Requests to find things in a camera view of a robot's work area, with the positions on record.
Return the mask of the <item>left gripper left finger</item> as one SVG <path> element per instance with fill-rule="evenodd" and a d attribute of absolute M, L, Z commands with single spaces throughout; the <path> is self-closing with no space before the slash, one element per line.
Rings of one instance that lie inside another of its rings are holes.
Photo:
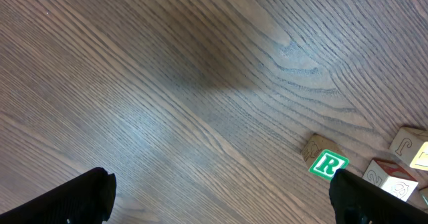
<path fill-rule="evenodd" d="M 109 220 L 115 197 L 115 174 L 96 167 L 1 214 L 1 223 L 101 224 Z"/>

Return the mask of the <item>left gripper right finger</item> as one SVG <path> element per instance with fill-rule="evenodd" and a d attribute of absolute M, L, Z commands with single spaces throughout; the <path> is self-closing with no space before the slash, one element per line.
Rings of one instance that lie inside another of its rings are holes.
<path fill-rule="evenodd" d="M 337 224 L 427 224 L 427 214 L 346 169 L 336 171 L 329 197 Z"/>

